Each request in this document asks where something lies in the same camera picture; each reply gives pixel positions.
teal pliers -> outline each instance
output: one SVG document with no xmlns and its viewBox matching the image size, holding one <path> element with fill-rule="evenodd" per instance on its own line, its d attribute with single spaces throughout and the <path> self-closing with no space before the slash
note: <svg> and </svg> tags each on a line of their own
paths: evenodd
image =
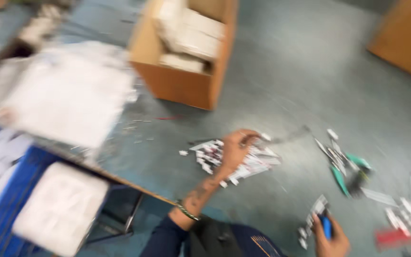
<svg viewBox="0 0 411 257">
<path fill-rule="evenodd" d="M 362 172 L 362 170 L 363 168 L 370 170 L 370 165 L 363 158 L 342 153 L 333 137 L 331 138 L 331 141 L 333 142 L 333 149 L 325 148 L 323 144 L 320 143 L 320 141 L 318 141 L 316 138 L 315 141 L 318 147 L 323 151 L 323 153 L 328 157 L 329 161 L 331 162 L 331 170 L 334 174 L 334 178 L 340 186 L 340 189 L 347 197 L 351 197 L 347 185 L 345 184 L 345 180 L 343 178 L 344 176 L 347 176 L 345 167 L 351 167 L 355 172 L 359 172 L 361 176 L 366 176 L 366 174 Z"/>
</svg>

blue crate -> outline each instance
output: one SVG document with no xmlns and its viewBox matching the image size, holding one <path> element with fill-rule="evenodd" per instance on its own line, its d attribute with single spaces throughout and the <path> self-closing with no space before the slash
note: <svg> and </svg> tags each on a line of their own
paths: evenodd
<svg viewBox="0 0 411 257">
<path fill-rule="evenodd" d="M 31 147 L 0 195 L 0 257 L 26 256 L 40 248 L 12 234 L 12 224 L 43 171 L 60 158 Z"/>
</svg>

tattooed arm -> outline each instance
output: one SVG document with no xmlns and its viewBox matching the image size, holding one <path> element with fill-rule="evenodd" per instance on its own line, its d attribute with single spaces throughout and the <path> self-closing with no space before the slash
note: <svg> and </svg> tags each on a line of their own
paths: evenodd
<svg viewBox="0 0 411 257">
<path fill-rule="evenodd" d="M 237 169 L 247 155 L 250 146 L 258 137 L 259 134 L 255 131 L 240 129 L 232 132 L 223 139 L 222 165 L 214 171 L 213 175 L 200 182 L 182 201 L 183 207 L 189 213 L 196 217 L 201 214 L 202 208 L 220 186 L 220 181 L 226 179 Z M 172 208 L 168 216 L 185 231 L 190 230 L 195 222 L 182 213 L 177 207 Z"/>
<path fill-rule="evenodd" d="M 205 178 L 183 199 L 183 207 L 194 216 L 199 216 L 202 208 L 218 189 L 220 181 L 231 175 L 242 163 L 250 146 L 259 137 L 255 131 L 241 129 L 232 132 L 223 139 L 223 160 L 214 174 Z M 188 230 L 194 224 L 177 207 L 172 208 L 168 217 L 153 230 L 141 257 L 178 257 L 182 242 L 188 236 Z"/>
</svg>

navy blue sleeve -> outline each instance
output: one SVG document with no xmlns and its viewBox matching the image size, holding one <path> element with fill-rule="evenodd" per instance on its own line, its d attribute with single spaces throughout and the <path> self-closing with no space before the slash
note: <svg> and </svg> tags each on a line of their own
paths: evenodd
<svg viewBox="0 0 411 257">
<path fill-rule="evenodd" d="M 168 216 L 153 230 L 140 257 L 178 257 L 188 231 L 182 230 Z"/>
</svg>

bracelet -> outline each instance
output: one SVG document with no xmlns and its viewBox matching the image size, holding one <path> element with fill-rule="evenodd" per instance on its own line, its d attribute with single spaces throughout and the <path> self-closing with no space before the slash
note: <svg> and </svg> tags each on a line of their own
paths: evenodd
<svg viewBox="0 0 411 257">
<path fill-rule="evenodd" d="M 183 212 L 183 214 L 185 214 L 188 218 L 194 219 L 194 220 L 196 220 L 196 221 L 199 221 L 199 220 L 200 220 L 200 218 L 195 217 L 193 214 L 189 213 L 189 212 L 185 209 L 185 207 L 183 207 L 183 205 L 182 205 L 182 200 L 181 200 L 181 199 L 178 199 L 177 201 L 175 201 L 175 205 L 176 205 L 177 208 L 179 208 L 179 209 Z"/>
</svg>

